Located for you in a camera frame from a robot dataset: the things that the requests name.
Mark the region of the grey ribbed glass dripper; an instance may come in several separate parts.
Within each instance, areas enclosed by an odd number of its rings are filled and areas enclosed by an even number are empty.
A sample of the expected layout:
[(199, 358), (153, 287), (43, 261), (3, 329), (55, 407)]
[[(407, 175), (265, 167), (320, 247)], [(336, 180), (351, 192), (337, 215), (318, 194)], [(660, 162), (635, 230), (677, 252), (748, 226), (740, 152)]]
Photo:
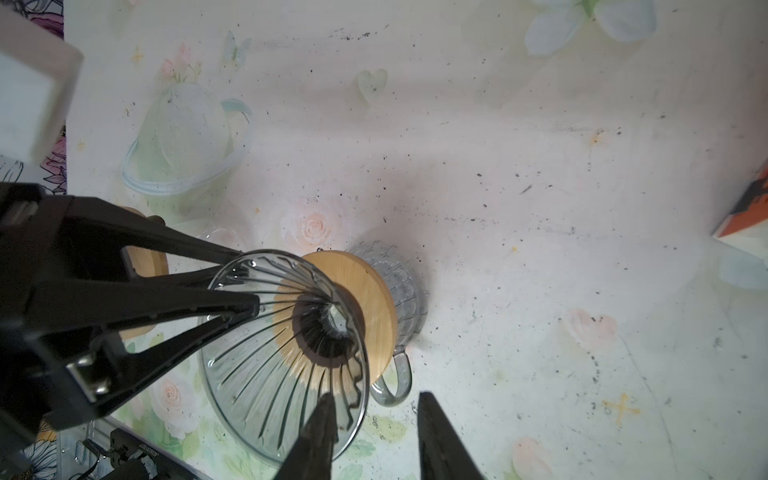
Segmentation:
[(199, 354), (224, 428), (260, 460), (280, 465), (320, 397), (331, 393), (338, 459), (363, 423), (370, 390), (363, 315), (352, 295), (309, 261), (279, 250), (229, 262), (209, 287), (260, 300), (245, 324)]

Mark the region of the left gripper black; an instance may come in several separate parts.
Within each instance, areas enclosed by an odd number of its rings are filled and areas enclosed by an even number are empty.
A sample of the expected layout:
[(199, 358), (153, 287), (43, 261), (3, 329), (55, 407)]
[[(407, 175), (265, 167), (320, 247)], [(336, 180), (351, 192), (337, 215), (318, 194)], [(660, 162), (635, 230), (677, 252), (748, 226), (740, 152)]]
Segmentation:
[(1, 453), (31, 445), (47, 421), (66, 429), (114, 409), (114, 363), (96, 340), (114, 327), (250, 313), (256, 295), (137, 281), (127, 247), (208, 262), (149, 282), (209, 282), (242, 251), (95, 197), (1, 185)]

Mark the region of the wooden dripper ring stand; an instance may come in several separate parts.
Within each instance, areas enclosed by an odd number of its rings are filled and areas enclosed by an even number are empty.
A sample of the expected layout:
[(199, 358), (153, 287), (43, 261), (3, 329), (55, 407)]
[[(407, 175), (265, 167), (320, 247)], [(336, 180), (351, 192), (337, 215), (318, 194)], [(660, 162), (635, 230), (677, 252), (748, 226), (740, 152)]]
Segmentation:
[[(169, 274), (168, 259), (165, 253), (136, 246), (126, 247), (125, 252), (128, 255), (129, 265), (139, 277), (156, 277)], [(120, 336), (123, 340), (130, 340), (144, 335), (154, 328), (154, 325), (147, 325), (123, 330), (120, 332)]]

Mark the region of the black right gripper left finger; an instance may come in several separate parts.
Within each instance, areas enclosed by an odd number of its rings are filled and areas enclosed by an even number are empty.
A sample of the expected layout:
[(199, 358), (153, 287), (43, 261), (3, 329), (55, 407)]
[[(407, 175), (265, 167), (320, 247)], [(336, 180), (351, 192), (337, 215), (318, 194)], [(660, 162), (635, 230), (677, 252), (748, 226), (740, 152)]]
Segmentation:
[(320, 397), (274, 480), (330, 480), (337, 441), (336, 406), (331, 393)]

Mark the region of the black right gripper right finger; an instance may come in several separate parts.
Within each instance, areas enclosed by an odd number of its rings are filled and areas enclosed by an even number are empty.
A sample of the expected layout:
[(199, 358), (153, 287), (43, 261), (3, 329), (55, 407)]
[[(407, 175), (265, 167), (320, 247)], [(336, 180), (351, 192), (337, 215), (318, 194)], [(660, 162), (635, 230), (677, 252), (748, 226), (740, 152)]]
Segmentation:
[(450, 421), (431, 392), (418, 400), (418, 443), (423, 480), (482, 480)]

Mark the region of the orange coffee filter pack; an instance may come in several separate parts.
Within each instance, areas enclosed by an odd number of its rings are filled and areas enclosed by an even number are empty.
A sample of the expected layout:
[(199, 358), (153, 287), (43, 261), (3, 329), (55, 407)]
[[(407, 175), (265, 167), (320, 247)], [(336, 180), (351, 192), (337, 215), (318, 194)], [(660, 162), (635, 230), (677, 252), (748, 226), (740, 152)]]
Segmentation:
[(767, 263), (767, 163), (761, 166), (713, 238)]

